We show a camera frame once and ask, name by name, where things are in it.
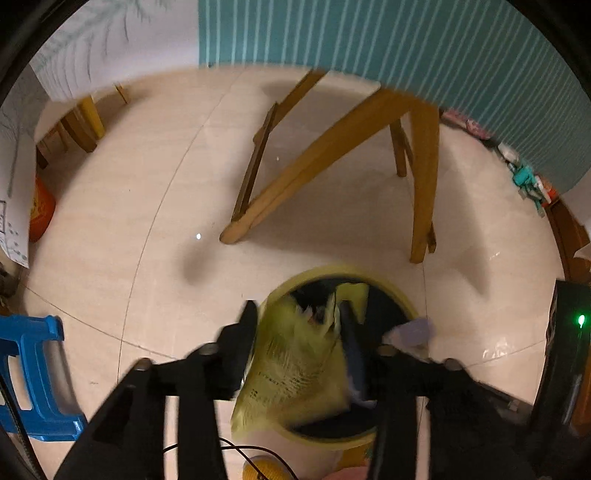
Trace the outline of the pink patterned bag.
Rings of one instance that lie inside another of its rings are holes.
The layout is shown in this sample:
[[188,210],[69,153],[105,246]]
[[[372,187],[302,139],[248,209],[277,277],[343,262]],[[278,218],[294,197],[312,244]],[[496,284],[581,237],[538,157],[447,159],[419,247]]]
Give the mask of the pink patterned bag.
[[460,128],[479,140],[490,140],[492,135],[476,121],[454,109],[440,111],[440,118],[448,125]]

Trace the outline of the teal toy scooter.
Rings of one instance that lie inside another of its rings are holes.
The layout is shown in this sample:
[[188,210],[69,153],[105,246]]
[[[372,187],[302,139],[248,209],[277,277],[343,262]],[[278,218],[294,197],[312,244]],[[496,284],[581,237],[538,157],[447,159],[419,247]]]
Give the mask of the teal toy scooter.
[[505,143],[496,146],[497,153],[505,162],[512,174],[512,182],[523,199],[531,200],[537,213],[544,217],[545,208],[558,198],[552,184],[537,174],[530,165],[524,162],[519,154]]

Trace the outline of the dark bin with yellow rim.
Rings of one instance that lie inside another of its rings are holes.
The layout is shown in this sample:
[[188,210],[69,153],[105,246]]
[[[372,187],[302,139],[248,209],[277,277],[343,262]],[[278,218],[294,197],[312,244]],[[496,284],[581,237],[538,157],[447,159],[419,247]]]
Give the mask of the dark bin with yellow rim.
[[368,443],[378,423],[378,348],[425,358],[431,335],[431,322],[398,287],[359,268],[291,277],[260,311],[242,389],[253,428],[335,450]]

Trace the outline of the blue plastic stool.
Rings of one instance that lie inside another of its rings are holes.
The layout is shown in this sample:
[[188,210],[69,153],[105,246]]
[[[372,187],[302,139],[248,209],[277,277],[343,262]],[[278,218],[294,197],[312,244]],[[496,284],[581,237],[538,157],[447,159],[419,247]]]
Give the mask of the blue plastic stool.
[[8,360],[19,360],[30,409],[18,408],[26,434],[44,442],[73,442],[87,425],[84,415],[60,412],[53,395],[44,344],[64,340],[61,320],[55,316],[11,315],[1,319],[1,377],[14,394]]

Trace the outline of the yellow plastic stool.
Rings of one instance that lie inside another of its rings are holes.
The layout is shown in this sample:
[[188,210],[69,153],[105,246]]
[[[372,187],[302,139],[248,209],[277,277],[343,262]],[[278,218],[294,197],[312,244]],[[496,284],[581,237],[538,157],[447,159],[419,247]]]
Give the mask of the yellow plastic stool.
[[92,96],[66,103],[48,102],[35,128],[36,162],[39,169],[48,166],[50,148],[47,141],[57,134],[64,150],[70,138],[82,151],[93,152],[105,135],[97,106]]

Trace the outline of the yellow green plastic bag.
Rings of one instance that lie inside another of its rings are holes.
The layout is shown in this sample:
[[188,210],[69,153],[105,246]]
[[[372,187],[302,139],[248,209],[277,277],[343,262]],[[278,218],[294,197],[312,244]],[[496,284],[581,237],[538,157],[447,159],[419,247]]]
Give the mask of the yellow green plastic bag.
[[349,409],[349,378],[342,349],[339,303],[353,303],[362,324],[369,286],[343,283],[310,306],[296,294],[274,291],[263,305],[252,363],[235,400],[232,435],[286,429],[328,419]]

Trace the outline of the left yellow slipper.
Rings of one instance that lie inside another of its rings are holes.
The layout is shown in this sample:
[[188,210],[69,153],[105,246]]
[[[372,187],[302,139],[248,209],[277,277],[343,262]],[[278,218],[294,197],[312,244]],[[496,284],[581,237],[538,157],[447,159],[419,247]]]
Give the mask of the left yellow slipper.
[[242,480],[294,480],[293,473],[280,460],[271,456],[256,456],[245,461]]

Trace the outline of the white blue small carton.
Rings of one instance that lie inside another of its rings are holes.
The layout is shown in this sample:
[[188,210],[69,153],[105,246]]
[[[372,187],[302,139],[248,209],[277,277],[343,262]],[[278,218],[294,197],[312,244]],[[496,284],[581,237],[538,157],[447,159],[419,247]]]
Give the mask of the white blue small carton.
[[434,327],[427,317],[415,318],[396,326],[383,336],[383,343],[422,360],[430,358],[429,344]]

